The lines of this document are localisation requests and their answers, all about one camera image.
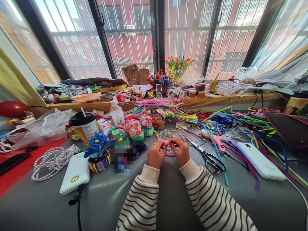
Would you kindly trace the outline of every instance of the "red mat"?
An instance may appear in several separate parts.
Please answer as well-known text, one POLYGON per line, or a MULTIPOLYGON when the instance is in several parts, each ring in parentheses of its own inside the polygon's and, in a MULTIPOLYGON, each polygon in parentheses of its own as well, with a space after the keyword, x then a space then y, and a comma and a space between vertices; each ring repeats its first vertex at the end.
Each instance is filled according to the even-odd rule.
MULTIPOLYGON (((49 145, 45 146, 38 146, 38 149, 30 152, 31 156, 12 168, 10 171, 4 173, 2 176, 0 176, 0 196, 9 189, 13 184, 15 184, 21 177, 26 175, 31 169, 33 169, 34 162, 44 155, 46 151, 49 149, 59 147, 61 146, 67 138, 63 138, 61 140, 55 141, 53 143, 50 143, 49 145)), ((24 153, 25 149, 20 149, 14 152, 9 153, 3 153, 0 154, 0 164, 6 161, 8 158, 18 154, 18 153, 24 153)))

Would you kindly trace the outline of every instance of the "glue gun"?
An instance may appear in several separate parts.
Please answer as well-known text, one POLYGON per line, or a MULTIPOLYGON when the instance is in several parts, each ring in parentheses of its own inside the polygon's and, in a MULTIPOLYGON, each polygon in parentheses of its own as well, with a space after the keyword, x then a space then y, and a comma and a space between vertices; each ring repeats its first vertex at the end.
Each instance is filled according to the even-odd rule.
MULTIPOLYGON (((211 139, 209 134, 203 133, 202 136, 206 139, 211 139)), ((220 154, 224 154, 226 152, 226 149, 224 147, 224 145, 222 144, 222 141, 224 140, 224 138, 222 136, 216 136, 216 135, 211 135, 213 141, 215 142, 215 144, 218 147, 218 151, 220 154)))

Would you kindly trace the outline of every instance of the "black phone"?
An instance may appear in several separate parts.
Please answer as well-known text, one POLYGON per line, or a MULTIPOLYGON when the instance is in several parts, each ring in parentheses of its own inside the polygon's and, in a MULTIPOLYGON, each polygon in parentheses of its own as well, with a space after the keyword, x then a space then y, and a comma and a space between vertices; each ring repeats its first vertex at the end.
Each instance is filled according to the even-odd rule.
POLYGON ((143 153, 146 152, 146 150, 148 150, 149 148, 143 143, 141 142, 138 147, 137 147, 137 153, 136 153, 136 159, 141 156, 143 153))
POLYGON ((27 159, 30 153, 19 153, 0 164, 0 176, 27 159))

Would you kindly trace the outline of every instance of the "white power bank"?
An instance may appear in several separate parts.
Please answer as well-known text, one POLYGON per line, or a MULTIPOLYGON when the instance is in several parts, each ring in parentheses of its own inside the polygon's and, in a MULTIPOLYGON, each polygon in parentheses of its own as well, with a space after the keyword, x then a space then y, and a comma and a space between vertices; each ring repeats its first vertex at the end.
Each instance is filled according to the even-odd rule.
POLYGON ((283 181, 286 176, 267 159, 253 144, 237 143, 237 147, 244 153, 246 158, 257 172, 265 179, 283 181))
POLYGON ((90 180, 90 170, 88 158, 83 157, 84 152, 71 157, 65 172, 65 176, 60 188, 60 194, 66 195, 78 188, 81 184, 86 184, 90 180))

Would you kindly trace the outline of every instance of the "striped shirt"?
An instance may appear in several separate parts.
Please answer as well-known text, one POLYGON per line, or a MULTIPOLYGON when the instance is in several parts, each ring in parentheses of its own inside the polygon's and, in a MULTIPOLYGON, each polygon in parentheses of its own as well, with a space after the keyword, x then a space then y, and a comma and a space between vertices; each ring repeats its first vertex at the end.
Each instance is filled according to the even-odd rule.
MULTIPOLYGON (((192 206, 206 230, 257 230, 247 213, 205 167, 190 159, 180 171, 192 206)), ((128 192, 116 231, 156 230, 159 173, 159 169, 144 165, 128 192)))

